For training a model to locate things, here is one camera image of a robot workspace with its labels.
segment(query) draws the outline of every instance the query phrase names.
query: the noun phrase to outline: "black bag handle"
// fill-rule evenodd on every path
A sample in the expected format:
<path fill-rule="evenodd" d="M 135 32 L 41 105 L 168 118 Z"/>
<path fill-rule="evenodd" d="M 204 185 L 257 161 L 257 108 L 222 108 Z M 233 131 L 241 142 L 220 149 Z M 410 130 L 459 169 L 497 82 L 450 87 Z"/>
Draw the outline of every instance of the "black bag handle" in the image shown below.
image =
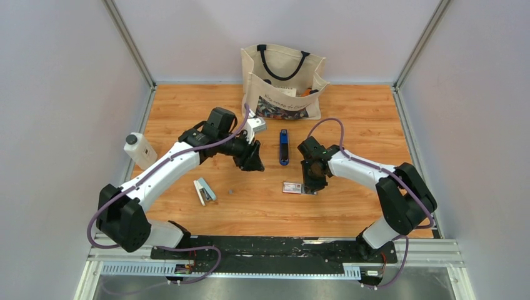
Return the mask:
<path fill-rule="evenodd" d="M 269 69 L 269 66 L 267 66 L 267 61 L 265 60 L 265 50 L 267 50 L 267 45 L 257 45 L 257 50 L 261 53 L 261 62 L 263 63 L 263 66 L 265 67 L 265 71 L 267 71 L 267 73 L 269 73 L 269 75 L 272 76 L 272 78 L 280 80 L 280 81 L 287 81 L 287 80 L 293 78 L 294 76 L 296 76 L 298 71 L 300 71 L 300 68 L 302 67 L 302 64 L 304 64 L 304 61 L 306 60 L 306 57 L 308 57 L 310 55 L 310 53 L 308 53 L 308 52 L 300 51 L 300 52 L 302 52 L 302 59 L 300 60 L 300 63 L 298 64 L 298 67 L 296 68 L 296 70 L 294 70 L 294 72 L 290 76 L 280 77 L 280 76 L 274 74 Z"/>

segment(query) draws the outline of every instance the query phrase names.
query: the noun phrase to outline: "metal frame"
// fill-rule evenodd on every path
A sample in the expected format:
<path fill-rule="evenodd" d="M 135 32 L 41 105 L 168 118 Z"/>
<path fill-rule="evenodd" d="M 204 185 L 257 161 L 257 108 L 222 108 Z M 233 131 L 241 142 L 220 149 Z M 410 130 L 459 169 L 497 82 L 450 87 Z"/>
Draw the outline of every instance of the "metal frame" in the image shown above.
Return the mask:
<path fill-rule="evenodd" d="M 127 27 L 114 3 L 114 0 L 102 0 L 106 5 L 109 15 L 112 17 L 118 31 L 127 47 L 129 48 L 133 59 L 138 65 L 139 70 L 144 76 L 145 80 L 151 87 L 151 94 L 149 100 L 146 103 L 144 117 L 142 119 L 139 132 L 143 132 L 146 127 L 146 123 L 153 105 L 154 95 L 156 93 L 156 86 L 158 82 L 155 82 L 149 72 L 144 60 L 142 59 Z M 429 20 L 428 25 L 423 31 L 419 41 L 417 42 L 414 50 L 412 51 L 409 59 L 404 65 L 396 82 L 385 82 L 392 86 L 392 93 L 396 102 L 397 111 L 402 122 L 403 132 L 407 141 L 407 145 L 412 157 L 412 161 L 415 164 L 420 175 L 425 176 L 422 165 L 423 161 L 419 154 L 416 146 L 416 139 L 414 133 L 411 130 L 409 118 L 406 107 L 403 104 L 403 98 L 400 89 L 403 87 L 414 63 L 421 54 L 425 45 L 429 41 L 432 33 L 438 25 L 440 19 L 443 17 L 448 5 L 451 0 L 440 0 L 434 14 Z M 132 174 L 134 163 L 129 164 L 125 175 L 124 181 L 127 181 Z M 104 234 L 97 233 L 96 239 L 108 239 Z M 333 238 L 322 238 L 319 241 L 324 243 L 325 241 L 334 240 Z M 405 242 L 395 241 L 396 255 L 398 258 L 398 266 L 403 258 Z M 127 253 L 122 249 L 97 249 L 92 248 L 90 250 L 87 263 L 85 265 L 82 278 L 79 282 L 79 286 L 76 291 L 76 300 L 92 299 L 96 292 L 96 286 L 98 284 L 99 276 L 102 274 L 119 274 L 119 275 L 144 275 L 144 276 L 167 276 L 170 274 L 168 270 L 174 269 L 178 264 L 187 264 L 188 261 L 180 260 L 152 260 L 150 258 L 151 249 L 149 247 L 142 247 L 136 252 Z M 344 275 L 343 276 L 320 276 L 310 274 L 250 274 L 250 273 L 212 273 L 212 277 L 224 277 L 224 278 L 296 278 L 296 279 L 351 279 L 353 280 L 358 275 L 360 267 L 371 267 L 378 266 L 379 264 L 369 263 L 347 263 L 344 264 Z M 465 263 L 462 259 L 458 244 L 452 239 L 410 239 L 409 242 L 409 254 L 407 257 L 406 266 L 413 267 L 434 267 L 434 268 L 446 268 L 451 278 L 451 285 L 453 288 L 454 295 L 457 300 L 461 299 L 472 299 L 474 300 L 473 290 L 469 283 L 468 274 L 466 271 Z"/>

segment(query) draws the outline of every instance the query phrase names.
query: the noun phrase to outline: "printed picture on bag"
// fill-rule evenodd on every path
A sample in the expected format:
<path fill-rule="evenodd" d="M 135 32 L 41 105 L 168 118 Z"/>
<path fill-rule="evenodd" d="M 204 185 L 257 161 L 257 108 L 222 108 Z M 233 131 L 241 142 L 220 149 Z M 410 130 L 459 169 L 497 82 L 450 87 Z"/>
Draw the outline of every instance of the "printed picture on bag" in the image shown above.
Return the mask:
<path fill-rule="evenodd" d="M 257 100 L 256 115 L 264 118 L 280 120 L 297 120 L 307 118 L 308 111 L 305 108 L 300 109 L 299 111 L 288 111 L 271 104 L 260 96 Z"/>

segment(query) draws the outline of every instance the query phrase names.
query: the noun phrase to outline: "wooden tabletop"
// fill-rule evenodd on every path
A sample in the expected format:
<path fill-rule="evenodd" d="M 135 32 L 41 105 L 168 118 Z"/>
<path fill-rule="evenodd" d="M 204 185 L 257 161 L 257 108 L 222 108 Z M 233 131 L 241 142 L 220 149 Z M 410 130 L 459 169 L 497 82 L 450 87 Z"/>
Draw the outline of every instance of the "wooden tabletop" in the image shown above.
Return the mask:
<path fill-rule="evenodd" d="M 161 156 L 216 106 L 233 111 L 241 120 L 242 98 L 241 85 L 158 86 L 145 136 Z M 352 153 L 384 164 L 411 161 L 389 86 L 330 86 L 320 107 L 322 118 L 342 120 L 344 147 Z M 303 181 L 302 156 L 296 147 L 317 121 L 266 121 L 267 131 L 256 136 L 264 172 L 240 171 L 231 157 L 218 154 L 175 182 L 147 216 L 175 221 L 192 234 L 350 238 L 381 217 L 376 193 L 343 178 L 328 179 L 329 185 L 317 196 L 282 193 L 284 181 Z M 278 161 L 281 129 L 289 132 L 287 166 Z M 325 122 L 313 136 L 326 147 L 338 144 L 340 127 Z M 133 176 L 140 173 L 136 166 Z M 200 177 L 216 193 L 216 202 L 200 203 L 193 185 Z M 410 236 L 433 235 L 423 229 Z"/>

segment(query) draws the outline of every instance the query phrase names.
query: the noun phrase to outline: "bottle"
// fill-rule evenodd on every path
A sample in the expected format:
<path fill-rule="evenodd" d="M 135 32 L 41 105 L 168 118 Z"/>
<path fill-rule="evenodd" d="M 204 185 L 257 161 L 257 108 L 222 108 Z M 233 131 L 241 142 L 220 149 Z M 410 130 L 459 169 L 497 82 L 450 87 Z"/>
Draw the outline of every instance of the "bottle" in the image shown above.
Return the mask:
<path fill-rule="evenodd" d="M 132 132 L 125 138 L 123 149 L 142 170 L 152 166 L 158 157 L 148 139 L 138 132 Z"/>

